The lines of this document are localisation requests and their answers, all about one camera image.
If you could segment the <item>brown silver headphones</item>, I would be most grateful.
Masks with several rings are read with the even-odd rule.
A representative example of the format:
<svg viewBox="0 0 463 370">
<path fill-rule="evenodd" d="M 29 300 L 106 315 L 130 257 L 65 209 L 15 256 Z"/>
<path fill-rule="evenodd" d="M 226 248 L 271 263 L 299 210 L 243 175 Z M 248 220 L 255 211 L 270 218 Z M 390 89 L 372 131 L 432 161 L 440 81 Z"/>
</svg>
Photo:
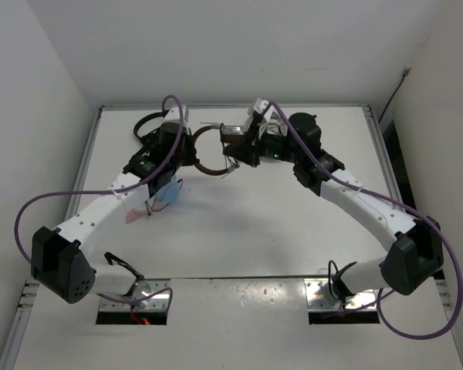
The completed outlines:
<svg viewBox="0 0 463 370">
<path fill-rule="evenodd" d="M 224 178 L 245 167 L 244 163 L 223 154 L 221 132 L 224 129 L 224 123 L 203 122 L 199 123 L 192 134 L 197 150 L 197 163 L 194 167 L 205 176 Z"/>
</svg>

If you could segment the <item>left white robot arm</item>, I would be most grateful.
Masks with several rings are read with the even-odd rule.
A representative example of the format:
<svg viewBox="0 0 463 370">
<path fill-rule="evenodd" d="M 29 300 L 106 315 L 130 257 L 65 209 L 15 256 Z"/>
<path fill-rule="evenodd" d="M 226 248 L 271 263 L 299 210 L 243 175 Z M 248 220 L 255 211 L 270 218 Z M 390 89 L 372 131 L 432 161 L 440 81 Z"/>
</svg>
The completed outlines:
<svg viewBox="0 0 463 370">
<path fill-rule="evenodd" d="M 91 264 L 89 257 L 117 221 L 126 220 L 129 212 L 169 184 L 180 167 L 195 160 L 187 127 L 163 121 L 105 194 L 54 230 L 41 227 L 34 233 L 32 276 L 69 304 L 88 294 L 131 296 L 144 278 L 140 272 L 110 252 L 106 264 Z"/>
</svg>

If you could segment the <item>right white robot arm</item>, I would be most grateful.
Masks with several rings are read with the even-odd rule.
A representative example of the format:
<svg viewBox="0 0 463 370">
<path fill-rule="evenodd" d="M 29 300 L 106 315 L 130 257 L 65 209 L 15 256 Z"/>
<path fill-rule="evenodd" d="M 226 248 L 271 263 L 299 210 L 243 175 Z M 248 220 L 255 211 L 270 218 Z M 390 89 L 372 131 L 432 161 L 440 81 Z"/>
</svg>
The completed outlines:
<svg viewBox="0 0 463 370">
<path fill-rule="evenodd" d="M 380 242 L 386 257 L 354 261 L 330 278 L 334 299 L 344 302 L 361 291 L 381 288 L 413 293 L 444 262 L 438 223 L 419 220 L 364 193 L 344 164 L 321 147 L 321 135 L 314 115 L 294 113 L 289 124 L 282 125 L 255 113 L 240 138 L 222 139 L 223 153 L 251 167 L 263 158 L 291 163 L 305 188 L 344 210 Z"/>
</svg>

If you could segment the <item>black headphones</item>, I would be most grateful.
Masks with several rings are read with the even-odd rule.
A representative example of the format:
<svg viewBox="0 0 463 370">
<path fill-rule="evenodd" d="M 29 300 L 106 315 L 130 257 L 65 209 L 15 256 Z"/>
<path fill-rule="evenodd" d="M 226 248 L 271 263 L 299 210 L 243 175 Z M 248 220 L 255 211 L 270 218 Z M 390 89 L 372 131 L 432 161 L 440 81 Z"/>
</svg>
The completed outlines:
<svg viewBox="0 0 463 370">
<path fill-rule="evenodd" d="M 166 115 L 167 111 L 163 110 L 163 111 L 160 111 L 160 112 L 156 112 L 156 113 L 151 113 L 149 115 L 146 115 L 144 116 L 142 119 L 140 119 L 133 127 L 133 134 L 134 136 L 136 137 L 137 141 L 141 144 L 144 144 L 145 141 L 146 141 L 146 137 L 149 136 L 149 133 L 144 135 L 144 136 L 141 136 L 139 134 L 139 131 L 140 129 L 142 128 L 142 126 L 148 122 L 150 122 L 151 120 L 153 119 L 156 119 L 156 118 L 164 118 L 165 115 Z"/>
</svg>

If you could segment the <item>white grey headphones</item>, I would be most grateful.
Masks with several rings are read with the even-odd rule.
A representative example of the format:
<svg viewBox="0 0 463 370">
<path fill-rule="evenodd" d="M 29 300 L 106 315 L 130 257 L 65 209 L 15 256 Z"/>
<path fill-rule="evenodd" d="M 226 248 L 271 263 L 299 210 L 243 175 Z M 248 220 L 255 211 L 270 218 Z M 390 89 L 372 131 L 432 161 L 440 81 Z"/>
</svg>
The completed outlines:
<svg viewBox="0 0 463 370">
<path fill-rule="evenodd" d="M 273 109 L 267 113 L 253 112 L 245 121 L 244 134 L 256 132 L 260 139 L 263 135 L 286 137 L 289 129 L 278 112 Z"/>
</svg>

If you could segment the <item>blue pink headphones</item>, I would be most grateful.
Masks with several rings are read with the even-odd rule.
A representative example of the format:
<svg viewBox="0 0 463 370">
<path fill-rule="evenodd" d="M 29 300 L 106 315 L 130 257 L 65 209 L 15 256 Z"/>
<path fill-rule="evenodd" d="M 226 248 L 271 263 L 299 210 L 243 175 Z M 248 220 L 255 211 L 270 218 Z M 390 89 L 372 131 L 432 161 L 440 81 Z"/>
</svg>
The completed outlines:
<svg viewBox="0 0 463 370">
<path fill-rule="evenodd" d="M 132 209 L 127 213 L 125 223 L 130 224 L 140 218 L 148 218 L 151 214 L 162 211 L 164 208 L 172 204 L 178 197 L 183 186 L 183 180 L 178 179 L 175 175 L 171 181 L 159 189 L 156 194 L 144 202 L 144 209 Z"/>
</svg>

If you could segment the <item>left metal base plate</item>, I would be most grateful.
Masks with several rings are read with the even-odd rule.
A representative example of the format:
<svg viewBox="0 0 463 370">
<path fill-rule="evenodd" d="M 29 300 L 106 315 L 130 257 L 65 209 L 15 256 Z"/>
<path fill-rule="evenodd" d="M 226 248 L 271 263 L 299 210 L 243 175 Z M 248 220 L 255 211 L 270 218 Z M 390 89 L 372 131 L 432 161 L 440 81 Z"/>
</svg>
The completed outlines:
<svg viewBox="0 0 463 370">
<path fill-rule="evenodd" d="M 167 312 L 173 298 L 170 280 L 143 280 L 135 284 L 132 295 L 117 297 L 117 301 L 101 298 L 99 312 L 129 312 L 133 307 L 137 313 Z"/>
</svg>

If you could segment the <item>metal base plate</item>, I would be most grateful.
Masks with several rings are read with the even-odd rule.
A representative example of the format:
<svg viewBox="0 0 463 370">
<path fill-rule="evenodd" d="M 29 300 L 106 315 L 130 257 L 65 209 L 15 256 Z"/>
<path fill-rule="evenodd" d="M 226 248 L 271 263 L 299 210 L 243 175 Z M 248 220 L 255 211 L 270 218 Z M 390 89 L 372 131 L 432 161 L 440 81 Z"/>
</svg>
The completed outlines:
<svg viewBox="0 0 463 370">
<path fill-rule="evenodd" d="M 170 280 L 143 280 L 135 284 L 132 295 L 117 297 L 117 301 L 101 298 L 99 312 L 129 312 L 133 307 L 137 313 L 167 312 L 173 298 Z"/>
<path fill-rule="evenodd" d="M 329 292 L 326 277 L 306 278 L 304 280 L 306 304 L 309 313 L 331 314 L 347 311 L 375 311 L 376 295 L 373 291 L 363 291 L 342 303 Z"/>
</svg>

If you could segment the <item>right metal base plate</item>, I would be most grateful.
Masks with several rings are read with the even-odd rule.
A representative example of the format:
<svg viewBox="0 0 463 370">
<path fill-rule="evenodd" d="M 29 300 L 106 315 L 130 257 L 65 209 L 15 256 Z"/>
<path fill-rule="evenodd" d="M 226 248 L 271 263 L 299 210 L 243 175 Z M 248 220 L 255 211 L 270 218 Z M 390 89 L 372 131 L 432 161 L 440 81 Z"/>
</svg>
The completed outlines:
<svg viewBox="0 0 463 370">
<path fill-rule="evenodd" d="M 326 277 L 306 278 L 304 280 L 306 304 L 309 313 L 331 314 L 347 311 L 375 311 L 376 295 L 373 291 L 363 291 L 342 303 L 329 292 Z"/>
</svg>

